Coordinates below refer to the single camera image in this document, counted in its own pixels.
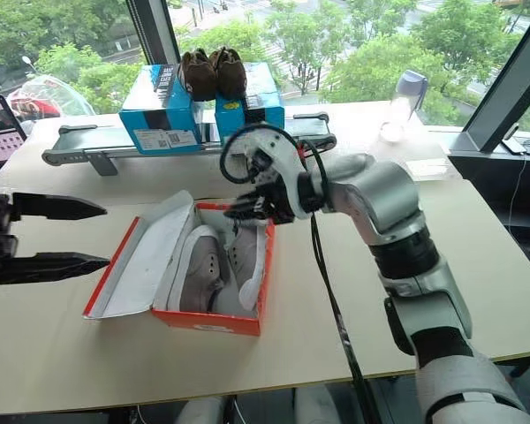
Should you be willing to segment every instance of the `tree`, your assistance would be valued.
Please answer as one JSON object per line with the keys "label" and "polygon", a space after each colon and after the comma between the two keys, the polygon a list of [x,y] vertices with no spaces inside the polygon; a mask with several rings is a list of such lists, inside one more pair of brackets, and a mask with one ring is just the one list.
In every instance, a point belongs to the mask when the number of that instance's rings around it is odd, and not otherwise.
{"label": "tree", "polygon": [[0,0],[0,71],[22,64],[24,55],[35,58],[46,47],[48,28],[36,9],[27,0]]}
{"label": "tree", "polygon": [[101,64],[82,69],[72,86],[95,108],[96,113],[116,113],[130,93],[141,64]]}
{"label": "tree", "polygon": [[267,20],[267,38],[281,49],[281,58],[291,65],[290,80],[304,95],[314,71],[333,63],[344,50],[344,13],[327,0],[321,0],[313,14],[296,12],[293,1],[272,0],[271,4],[275,11]]}
{"label": "tree", "polygon": [[26,69],[22,56],[35,60],[57,44],[106,49],[109,29],[123,14],[125,0],[0,0],[0,75]]}
{"label": "tree", "polygon": [[516,46],[517,39],[504,32],[505,23],[494,4],[445,0],[436,12],[422,18],[413,34],[426,49],[443,55],[443,67],[454,71],[458,82],[486,82]]}
{"label": "tree", "polygon": [[277,84],[281,81],[279,70],[268,57],[263,39],[262,28],[253,21],[244,22],[238,19],[226,25],[215,26],[198,35],[191,36],[185,27],[175,31],[178,49],[182,52],[203,48],[208,55],[223,46],[234,48],[244,62],[267,62]]}
{"label": "tree", "polygon": [[99,64],[102,64],[102,59],[90,46],[77,49],[74,44],[68,43],[42,50],[35,62],[35,69],[64,82],[73,83],[79,80],[82,70]]}
{"label": "tree", "polygon": [[35,62],[38,72],[53,75],[80,92],[96,113],[120,110],[142,64],[105,64],[89,46],[73,44],[42,50]]}
{"label": "tree", "polygon": [[443,69],[443,58],[423,49],[410,35],[394,34],[364,43],[329,74],[322,98],[329,102],[390,100],[398,79],[410,69],[428,78],[428,92],[422,111],[426,124],[456,124],[458,111],[444,98],[439,87],[451,79]]}
{"label": "tree", "polygon": [[350,0],[352,40],[359,47],[378,35],[391,35],[404,25],[416,0]]}

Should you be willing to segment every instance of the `cable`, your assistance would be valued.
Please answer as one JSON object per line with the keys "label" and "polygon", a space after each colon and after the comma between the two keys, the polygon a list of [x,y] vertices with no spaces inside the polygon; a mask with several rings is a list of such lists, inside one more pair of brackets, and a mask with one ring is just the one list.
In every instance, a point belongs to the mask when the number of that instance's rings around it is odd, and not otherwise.
{"label": "cable", "polygon": [[138,415],[140,416],[140,421],[143,423],[143,424],[147,424],[145,420],[143,420],[143,416],[141,415],[141,409],[140,409],[140,406],[137,405],[137,408],[138,408]]}
{"label": "cable", "polygon": [[238,400],[236,398],[233,399],[233,405],[236,407],[236,411],[238,411],[238,416],[241,422],[243,424],[247,424],[246,420],[244,419],[244,416],[241,414],[241,411],[239,410]]}
{"label": "cable", "polygon": [[522,179],[522,174],[524,173],[524,169],[526,168],[526,155],[523,155],[523,156],[524,156],[524,160],[522,163],[522,169],[520,170],[519,177],[516,180],[516,187],[514,187],[514,193],[512,194],[512,197],[511,197],[511,205],[509,206],[509,234],[511,234],[511,236],[513,236],[512,235],[512,208],[514,206],[514,200],[516,199],[516,194],[519,192],[520,180]]}
{"label": "cable", "polygon": [[[312,145],[309,141],[305,140],[305,143],[312,150],[316,164],[322,176],[322,190],[324,191],[324,198],[330,209],[333,209],[331,198],[329,195],[329,183],[324,164],[316,147]],[[310,232],[312,236],[312,247],[314,249],[314,257],[316,259],[316,264],[324,280],[324,285],[326,286],[326,291],[328,292],[329,303],[332,307],[332,312],[334,314],[334,319],[336,320],[337,329],[339,332],[340,340],[342,346],[344,347],[345,357],[347,358],[348,365],[352,371],[353,378],[353,387],[355,388],[355,393],[360,402],[361,413],[363,414],[363,420],[368,424],[380,424],[382,422],[381,415],[377,410],[375,398],[373,392],[368,387],[367,382],[365,381],[363,374],[361,373],[360,364],[355,357],[355,352],[353,351],[352,342],[350,341],[347,329],[345,328],[344,319],[342,313],[339,309],[339,305],[336,301],[336,296],[332,291],[331,283],[328,277],[328,267],[326,266],[326,261],[324,259],[324,253],[322,251],[322,242],[320,241],[320,231],[318,229],[318,222],[316,221],[316,215],[313,213],[310,217]]]}
{"label": "cable", "polygon": [[237,140],[239,137],[241,137],[244,134],[250,133],[251,131],[255,130],[271,130],[275,133],[279,133],[283,135],[287,141],[289,141],[294,148],[298,150],[298,146],[296,141],[292,138],[292,136],[285,130],[281,130],[280,128],[277,128],[276,126],[269,125],[269,124],[251,124],[246,125],[241,128],[239,128],[234,134],[231,135],[231,137],[226,141],[226,144],[223,145],[222,154],[220,155],[220,171],[222,172],[222,175],[224,178],[226,178],[228,181],[231,181],[234,184],[245,184],[257,177],[257,174],[259,173],[259,170],[257,169],[250,169],[247,172],[247,177],[243,178],[237,178],[228,172],[226,169],[226,157],[228,156],[228,152],[230,151],[230,147],[233,144],[235,140]]}

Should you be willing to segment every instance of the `black cord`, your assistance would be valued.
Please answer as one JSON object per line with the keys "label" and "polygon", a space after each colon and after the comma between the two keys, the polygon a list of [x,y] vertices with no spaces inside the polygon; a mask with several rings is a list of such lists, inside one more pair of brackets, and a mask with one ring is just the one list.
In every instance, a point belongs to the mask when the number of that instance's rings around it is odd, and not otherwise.
{"label": "black cord", "polygon": [[[322,190],[324,192],[324,198],[326,204],[328,205],[330,210],[332,210],[333,205],[331,202],[331,197],[329,195],[328,176],[326,174],[322,159],[320,158],[320,154],[312,143],[310,143],[308,140],[303,141],[308,145],[308,147],[312,151],[314,159],[316,160],[320,175],[322,176]],[[304,160],[302,162],[304,167],[306,168],[307,166]],[[320,274],[322,275],[322,279],[324,280],[324,285],[326,286],[326,291],[328,292],[329,303],[332,307],[334,319],[336,320],[340,340],[342,341],[342,346],[344,347],[345,357],[347,358],[348,365],[350,367],[350,370],[352,371],[353,387],[360,402],[363,420],[366,422],[366,424],[381,424],[381,415],[379,414],[379,411],[377,409],[375,397],[373,396],[373,392],[367,385],[367,382],[363,377],[363,373],[361,373],[360,364],[358,363],[357,358],[355,357],[352,342],[350,341],[347,329],[345,328],[344,319],[342,318],[342,313],[340,311],[339,305],[337,304],[336,296],[332,291],[332,286],[328,277],[328,267],[326,266],[324,253],[322,251],[322,243],[320,241],[320,231],[318,229],[318,222],[316,221],[316,215],[314,213],[310,217],[310,232],[312,236],[312,247],[314,249],[314,257],[316,259],[318,269],[320,270]]]}
{"label": "black cord", "polygon": [[234,184],[245,184],[257,177],[257,174],[259,174],[259,170],[255,168],[250,168],[247,172],[247,177],[243,178],[237,178],[228,172],[226,169],[226,157],[228,156],[228,152],[230,151],[230,147],[233,144],[235,140],[237,140],[239,137],[241,137],[244,134],[250,133],[251,131],[255,130],[272,130],[275,133],[279,133],[283,135],[287,141],[289,141],[294,148],[298,149],[296,141],[292,138],[292,136],[285,130],[281,130],[280,128],[277,128],[276,126],[269,125],[269,124],[250,124],[243,126],[239,128],[234,134],[231,135],[231,137],[226,141],[226,144],[223,145],[222,154],[220,155],[220,172],[222,172],[222,175],[224,178],[226,178],[228,181],[231,181]]}

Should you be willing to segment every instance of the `barcode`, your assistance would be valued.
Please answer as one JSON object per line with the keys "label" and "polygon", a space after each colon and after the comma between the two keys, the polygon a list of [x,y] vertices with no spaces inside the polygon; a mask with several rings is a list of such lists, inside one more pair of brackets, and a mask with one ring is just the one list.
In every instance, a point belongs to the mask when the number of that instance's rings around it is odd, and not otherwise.
{"label": "barcode", "polygon": [[169,136],[169,143],[173,146],[175,144],[180,144],[180,138],[176,134],[170,134],[167,132],[167,135]]}

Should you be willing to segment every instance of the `robotic arm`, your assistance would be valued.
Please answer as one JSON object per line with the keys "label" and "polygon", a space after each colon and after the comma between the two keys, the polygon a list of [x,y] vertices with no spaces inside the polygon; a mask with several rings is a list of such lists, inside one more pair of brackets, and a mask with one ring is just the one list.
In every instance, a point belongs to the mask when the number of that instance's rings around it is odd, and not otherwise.
{"label": "robotic arm", "polygon": [[[416,357],[425,422],[530,424],[503,375],[469,342],[469,311],[430,238],[417,187],[408,174],[370,155],[340,157],[326,166],[324,175],[318,169],[308,172],[283,132],[257,125],[243,133],[245,142],[239,141],[244,142],[248,179],[255,190],[238,198],[226,215],[289,223],[322,208],[352,218],[389,295],[384,308],[395,343]],[[226,178],[240,182],[221,168]]]}

